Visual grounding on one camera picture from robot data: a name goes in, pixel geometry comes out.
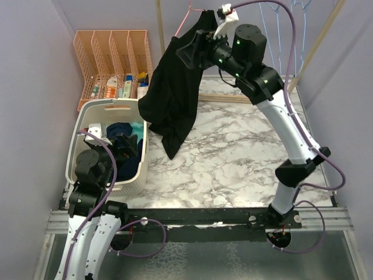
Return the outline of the teal t shirt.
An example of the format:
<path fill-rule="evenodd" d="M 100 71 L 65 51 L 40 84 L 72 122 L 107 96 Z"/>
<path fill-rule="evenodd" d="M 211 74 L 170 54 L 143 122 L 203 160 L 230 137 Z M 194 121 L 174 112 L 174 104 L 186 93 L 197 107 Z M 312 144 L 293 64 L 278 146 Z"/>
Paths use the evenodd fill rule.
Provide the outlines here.
<path fill-rule="evenodd" d="M 139 143 L 143 139 L 143 136 L 144 136 L 144 125 L 143 123 L 132 122 L 131 127 L 132 127 L 131 136 L 136 135 L 137 143 Z"/>

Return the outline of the navy blue t shirt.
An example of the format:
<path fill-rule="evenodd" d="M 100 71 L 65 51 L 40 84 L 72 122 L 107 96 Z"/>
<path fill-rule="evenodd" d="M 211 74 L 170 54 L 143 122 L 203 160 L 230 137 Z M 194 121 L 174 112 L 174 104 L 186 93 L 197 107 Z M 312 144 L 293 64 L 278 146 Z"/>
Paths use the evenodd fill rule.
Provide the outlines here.
<path fill-rule="evenodd" d="M 107 136 L 112 141 L 117 163 L 117 182 L 130 180 L 138 172 L 142 158 L 143 125 L 116 122 L 107 127 Z"/>

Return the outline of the pink hanger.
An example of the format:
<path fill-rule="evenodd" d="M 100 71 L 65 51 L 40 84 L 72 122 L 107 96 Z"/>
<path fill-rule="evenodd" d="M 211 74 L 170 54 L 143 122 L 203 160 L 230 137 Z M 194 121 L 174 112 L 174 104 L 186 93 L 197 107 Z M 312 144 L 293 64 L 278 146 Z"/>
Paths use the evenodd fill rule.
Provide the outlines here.
<path fill-rule="evenodd" d="M 187 18 L 189 16 L 189 14 L 191 12 L 204 12 L 204 11 L 205 11 L 205 9 L 195 9 L 195 8 L 193 8 L 193 6 L 192 6 L 192 0 L 189 0 L 188 1 L 188 10 L 187 10 L 187 12 L 186 12 L 183 20 L 181 21 L 180 25 L 178 26 L 178 29 L 175 32 L 174 37 L 178 37 L 181 29 L 183 28 L 183 26 L 184 26 L 184 24 L 185 24 L 185 22 L 186 22 L 186 20 L 187 20 Z"/>

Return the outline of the black t shirt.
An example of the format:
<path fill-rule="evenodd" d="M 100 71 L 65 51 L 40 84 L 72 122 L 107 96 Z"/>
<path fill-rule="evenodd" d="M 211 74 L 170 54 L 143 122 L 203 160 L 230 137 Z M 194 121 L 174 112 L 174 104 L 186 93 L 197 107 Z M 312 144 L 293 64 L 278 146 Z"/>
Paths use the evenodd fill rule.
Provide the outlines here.
<path fill-rule="evenodd" d="M 176 51 L 190 43 L 197 30 L 216 28 L 214 12 L 207 10 L 183 36 L 172 37 L 153 71 L 147 93 L 138 101 L 140 116 L 150 123 L 151 131 L 162 136 L 169 159 L 176 156 L 195 123 L 203 75 L 200 68 L 188 69 Z"/>

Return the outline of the light blue wire hanger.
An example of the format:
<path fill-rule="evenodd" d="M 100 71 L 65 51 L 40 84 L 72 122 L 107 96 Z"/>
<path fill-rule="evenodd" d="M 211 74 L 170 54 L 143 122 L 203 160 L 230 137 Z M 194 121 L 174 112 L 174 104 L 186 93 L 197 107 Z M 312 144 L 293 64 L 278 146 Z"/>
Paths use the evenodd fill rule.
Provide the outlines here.
<path fill-rule="evenodd" d="M 294 76 L 300 74 L 305 62 L 305 43 L 307 37 L 307 13 L 312 1 L 292 1 L 291 11 L 295 18 L 297 38 L 294 47 Z"/>

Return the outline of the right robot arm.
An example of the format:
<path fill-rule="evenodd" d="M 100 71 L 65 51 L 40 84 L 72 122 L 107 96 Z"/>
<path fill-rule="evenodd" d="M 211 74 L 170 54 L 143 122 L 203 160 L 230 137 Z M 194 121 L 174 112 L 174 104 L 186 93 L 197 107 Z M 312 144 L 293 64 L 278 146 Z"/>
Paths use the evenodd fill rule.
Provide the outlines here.
<path fill-rule="evenodd" d="M 239 88 L 250 102 L 268 119 L 288 154 L 287 160 L 276 170 L 279 181 L 275 198 L 268 207 L 268 222 L 281 228 L 293 213 L 299 185 L 331 151 L 321 147 L 306 130 L 293 110 L 284 82 L 274 68 L 262 61 L 267 39 L 252 24 L 239 25 L 233 44 L 227 37 L 214 38 L 213 33 L 197 30 L 193 39 L 176 51 L 188 69 L 208 69 L 214 65 L 235 77 Z"/>

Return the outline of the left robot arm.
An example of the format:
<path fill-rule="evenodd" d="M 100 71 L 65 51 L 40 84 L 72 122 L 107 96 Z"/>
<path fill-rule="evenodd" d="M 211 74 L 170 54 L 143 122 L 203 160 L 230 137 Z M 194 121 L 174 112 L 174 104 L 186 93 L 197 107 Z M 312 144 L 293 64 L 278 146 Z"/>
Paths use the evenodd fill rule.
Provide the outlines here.
<path fill-rule="evenodd" d="M 129 222 L 125 203 L 109 201 L 118 167 L 138 155 L 137 136 L 94 136 L 76 157 L 68 234 L 55 279 L 97 279 L 109 245 Z"/>

